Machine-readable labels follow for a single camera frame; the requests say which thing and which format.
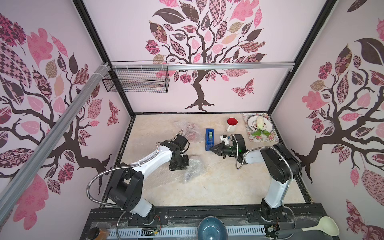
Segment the red mug black handle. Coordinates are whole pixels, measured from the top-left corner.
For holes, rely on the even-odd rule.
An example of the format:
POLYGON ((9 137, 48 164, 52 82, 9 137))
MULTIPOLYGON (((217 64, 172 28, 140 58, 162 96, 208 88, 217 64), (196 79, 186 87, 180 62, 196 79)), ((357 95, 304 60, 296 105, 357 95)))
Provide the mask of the red mug black handle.
POLYGON ((187 137, 187 139, 194 139, 197 133, 198 133, 197 125, 193 123, 187 123, 185 128, 185 136, 187 137))

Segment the lavender mug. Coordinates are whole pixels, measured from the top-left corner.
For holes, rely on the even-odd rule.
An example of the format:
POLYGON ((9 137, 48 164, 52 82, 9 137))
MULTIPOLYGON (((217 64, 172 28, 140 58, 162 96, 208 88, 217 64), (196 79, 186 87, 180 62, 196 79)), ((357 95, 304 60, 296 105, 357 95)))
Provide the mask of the lavender mug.
POLYGON ((186 173, 185 173, 185 181, 188 182, 198 176, 201 175, 201 173, 203 173, 203 169, 202 169, 202 166, 200 166, 199 164, 197 165, 191 165, 188 167, 188 169, 186 170, 186 173))

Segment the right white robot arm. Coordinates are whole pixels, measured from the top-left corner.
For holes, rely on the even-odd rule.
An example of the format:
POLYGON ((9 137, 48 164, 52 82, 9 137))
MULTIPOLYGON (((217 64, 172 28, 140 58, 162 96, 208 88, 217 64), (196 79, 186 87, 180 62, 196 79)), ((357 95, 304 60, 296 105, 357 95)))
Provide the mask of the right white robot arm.
POLYGON ((271 222, 273 217, 283 211, 283 204, 288 189, 294 178, 301 172, 299 161, 288 151, 285 145, 277 143, 248 149, 241 134, 235 134, 221 143, 209 147, 209 151, 226 158, 235 158, 237 169, 244 165, 264 163, 271 176, 267 195, 262 199, 259 210, 261 218, 271 222))

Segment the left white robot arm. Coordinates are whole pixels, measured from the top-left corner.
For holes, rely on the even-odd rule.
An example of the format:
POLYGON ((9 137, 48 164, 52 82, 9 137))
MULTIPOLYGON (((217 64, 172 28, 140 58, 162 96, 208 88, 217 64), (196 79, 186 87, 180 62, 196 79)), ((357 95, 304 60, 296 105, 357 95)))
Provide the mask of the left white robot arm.
POLYGON ((142 197, 144 181, 165 163, 169 163, 170 171, 185 170, 189 165, 186 154, 189 144, 185 137, 177 135, 173 140, 161 142, 159 148, 139 161, 136 167, 120 164, 120 168, 113 171, 107 188, 109 200, 124 211, 137 214, 147 223, 152 221, 155 207, 142 197))

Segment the blue tape dispenser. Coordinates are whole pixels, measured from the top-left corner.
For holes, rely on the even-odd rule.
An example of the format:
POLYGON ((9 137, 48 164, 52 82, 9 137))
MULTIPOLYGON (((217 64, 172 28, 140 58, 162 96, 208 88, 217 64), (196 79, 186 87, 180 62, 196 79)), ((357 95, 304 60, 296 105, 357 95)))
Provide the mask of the blue tape dispenser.
POLYGON ((205 150, 210 151, 215 145, 215 131, 214 129, 206 129, 206 142, 205 142, 205 150))

